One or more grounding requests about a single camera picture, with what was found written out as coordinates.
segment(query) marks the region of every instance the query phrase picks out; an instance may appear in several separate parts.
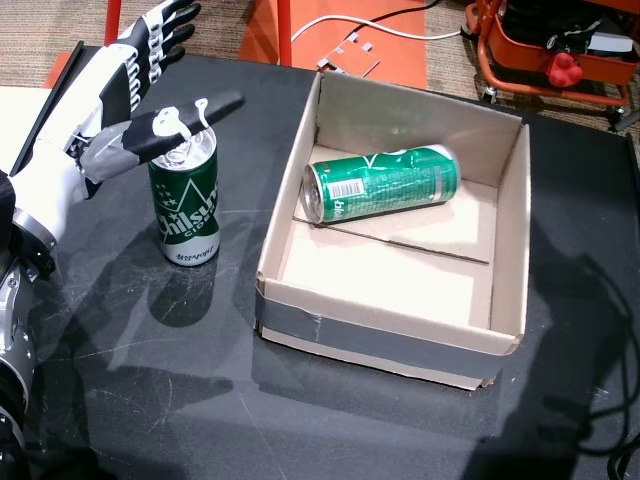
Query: lying can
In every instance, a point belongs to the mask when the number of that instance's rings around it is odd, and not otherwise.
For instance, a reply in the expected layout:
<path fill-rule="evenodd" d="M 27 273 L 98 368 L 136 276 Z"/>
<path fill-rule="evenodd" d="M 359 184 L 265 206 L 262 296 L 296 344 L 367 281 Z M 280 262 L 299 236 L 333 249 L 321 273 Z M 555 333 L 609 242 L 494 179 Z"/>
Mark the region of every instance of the lying can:
<path fill-rule="evenodd" d="M 430 145 L 308 165 L 303 204 L 313 223 L 443 203 L 460 185 L 453 153 Z"/>
<path fill-rule="evenodd" d="M 160 248 L 174 263 L 200 265 L 218 251 L 218 149 L 212 129 L 149 162 Z"/>

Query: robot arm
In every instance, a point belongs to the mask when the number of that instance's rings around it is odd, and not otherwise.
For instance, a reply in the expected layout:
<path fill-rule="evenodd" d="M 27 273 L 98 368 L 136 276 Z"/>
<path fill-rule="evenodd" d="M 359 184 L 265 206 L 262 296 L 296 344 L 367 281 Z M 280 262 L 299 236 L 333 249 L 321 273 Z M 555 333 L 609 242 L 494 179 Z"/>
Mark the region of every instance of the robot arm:
<path fill-rule="evenodd" d="M 29 164 L 14 177 L 0 172 L 0 458 L 24 446 L 35 367 L 26 327 L 32 283 L 55 269 L 50 250 L 64 234 L 69 208 L 243 102 L 230 92 L 131 119 L 149 87 L 184 55 L 177 45 L 194 27 L 181 25 L 199 11 L 193 0 L 165 0 L 98 50 L 38 134 Z"/>
<path fill-rule="evenodd" d="M 116 42 L 98 50 L 52 111 L 31 162 L 11 178 L 14 220 L 22 224 L 26 219 L 35 226 L 31 230 L 41 230 L 40 240 L 48 248 L 60 241 L 69 207 L 92 197 L 100 186 L 79 162 L 86 145 L 104 128 L 131 119 L 149 87 L 184 56 L 178 45 L 195 30 L 184 24 L 199 11 L 193 0 L 165 0 L 147 12 Z"/>

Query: can lid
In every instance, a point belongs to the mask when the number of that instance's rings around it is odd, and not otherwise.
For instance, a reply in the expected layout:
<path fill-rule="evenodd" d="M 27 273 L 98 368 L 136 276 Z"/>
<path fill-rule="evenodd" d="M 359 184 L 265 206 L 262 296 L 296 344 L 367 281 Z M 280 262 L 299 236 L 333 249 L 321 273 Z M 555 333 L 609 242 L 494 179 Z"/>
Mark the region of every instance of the can lid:
<path fill-rule="evenodd" d="M 313 223 L 322 223 L 324 220 L 324 199 L 320 179 L 311 165 L 304 168 L 302 176 L 302 206 L 307 218 Z"/>
<path fill-rule="evenodd" d="M 208 128 L 196 133 L 170 152 L 153 159 L 152 162 L 173 172 L 193 170 L 211 158 L 217 143 L 216 134 L 213 133 L 213 129 Z"/>

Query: table surface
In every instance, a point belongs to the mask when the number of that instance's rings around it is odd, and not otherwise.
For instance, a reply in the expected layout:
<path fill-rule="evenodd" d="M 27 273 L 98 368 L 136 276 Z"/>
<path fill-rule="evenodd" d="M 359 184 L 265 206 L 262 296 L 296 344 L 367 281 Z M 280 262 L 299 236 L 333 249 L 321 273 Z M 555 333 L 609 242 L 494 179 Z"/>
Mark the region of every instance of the table surface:
<path fill-rule="evenodd" d="M 164 259 L 145 168 L 75 207 L 30 314 L 39 366 L 27 438 L 91 448 L 121 479 L 605 478 L 599 451 L 639 418 L 624 139 L 524 114 L 527 333 L 495 385 L 470 393 L 254 334 L 256 266 L 312 78 L 187 56 L 151 89 L 140 113 L 228 88 L 246 96 L 216 125 L 220 252 L 197 268 Z"/>

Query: white cable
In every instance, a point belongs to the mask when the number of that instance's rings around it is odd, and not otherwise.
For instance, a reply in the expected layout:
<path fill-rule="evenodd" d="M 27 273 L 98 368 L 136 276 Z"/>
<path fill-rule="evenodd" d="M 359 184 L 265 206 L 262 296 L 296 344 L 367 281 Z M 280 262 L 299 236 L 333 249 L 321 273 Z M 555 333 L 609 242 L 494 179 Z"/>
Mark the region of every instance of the white cable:
<path fill-rule="evenodd" d="M 298 39 L 298 37 L 302 35 L 304 32 L 306 32 L 308 29 L 310 29 L 314 25 L 317 25 L 320 22 L 324 22 L 325 20 L 344 20 L 345 22 L 365 24 L 365 25 L 369 25 L 370 27 L 377 28 L 378 30 L 382 30 L 383 32 L 390 33 L 392 35 L 397 35 L 399 37 L 404 37 L 404 38 L 412 38 L 414 40 L 441 40 L 443 38 L 455 37 L 456 35 L 460 34 L 460 31 L 458 30 L 457 32 L 445 33 L 443 35 L 433 35 L 431 37 L 424 37 L 422 35 L 413 35 L 412 33 L 399 32 L 398 30 L 385 27 L 384 25 L 380 25 L 378 23 L 374 23 L 369 20 L 364 20 L 363 18 L 348 17 L 346 15 L 325 15 L 324 17 L 316 18 L 315 20 L 307 23 L 304 27 L 302 27 L 300 30 L 294 33 L 293 36 L 291 37 L 291 43 L 295 42 Z"/>

